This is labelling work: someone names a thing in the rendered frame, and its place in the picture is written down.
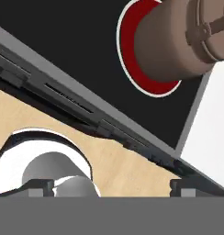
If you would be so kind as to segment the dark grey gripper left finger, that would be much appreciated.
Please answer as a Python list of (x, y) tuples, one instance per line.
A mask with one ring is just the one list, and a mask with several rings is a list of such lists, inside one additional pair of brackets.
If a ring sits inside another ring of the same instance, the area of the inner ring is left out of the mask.
[(31, 179), (19, 188), (1, 193), (0, 197), (54, 197), (53, 187), (54, 181), (52, 179)]

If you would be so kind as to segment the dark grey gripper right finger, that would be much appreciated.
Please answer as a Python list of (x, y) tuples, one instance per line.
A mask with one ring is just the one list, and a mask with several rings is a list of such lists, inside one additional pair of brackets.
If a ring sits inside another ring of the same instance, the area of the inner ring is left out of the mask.
[(170, 187), (170, 196), (224, 196), (224, 189), (208, 180), (199, 178), (173, 179), (170, 181)]

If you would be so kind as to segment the dark grey stove knob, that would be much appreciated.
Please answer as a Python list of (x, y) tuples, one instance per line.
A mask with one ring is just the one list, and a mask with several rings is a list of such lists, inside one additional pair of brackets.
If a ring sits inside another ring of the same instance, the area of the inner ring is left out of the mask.
[(104, 119), (99, 122), (96, 132), (107, 139), (114, 139), (117, 136), (116, 127)]
[(22, 73), (13, 73), (7, 70), (3, 70), (0, 73), (0, 77), (5, 80), (6, 82), (9, 82), (13, 86), (20, 88), (23, 86), (23, 84), (28, 79), (25, 74)]
[(178, 164), (176, 163), (176, 160), (170, 156), (152, 154), (150, 157), (150, 161), (169, 171), (174, 171), (178, 169)]

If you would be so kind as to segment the white and black round object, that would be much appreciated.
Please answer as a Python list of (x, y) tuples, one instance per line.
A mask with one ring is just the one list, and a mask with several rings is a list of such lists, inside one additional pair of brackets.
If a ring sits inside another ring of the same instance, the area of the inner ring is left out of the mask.
[(50, 129), (18, 129), (0, 149), (0, 195), (16, 192), (31, 180), (52, 183), (54, 197), (101, 196), (85, 155)]

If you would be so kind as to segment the brown kettle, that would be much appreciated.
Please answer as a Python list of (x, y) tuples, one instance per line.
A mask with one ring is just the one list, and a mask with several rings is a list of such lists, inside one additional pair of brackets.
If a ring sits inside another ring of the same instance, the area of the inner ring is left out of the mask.
[(224, 61), (224, 0), (165, 0), (138, 24), (134, 52), (158, 82), (207, 73)]

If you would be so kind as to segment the black glass stove grey frame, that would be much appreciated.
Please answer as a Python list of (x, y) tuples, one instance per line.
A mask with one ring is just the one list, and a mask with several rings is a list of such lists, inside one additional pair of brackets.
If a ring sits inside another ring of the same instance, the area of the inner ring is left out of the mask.
[(148, 160), (170, 156), (174, 179), (224, 189), (224, 61), (203, 75), (158, 82), (134, 52), (138, 24), (165, 0), (0, 0), (0, 73), (27, 76), (10, 94), (82, 132), (104, 119)]

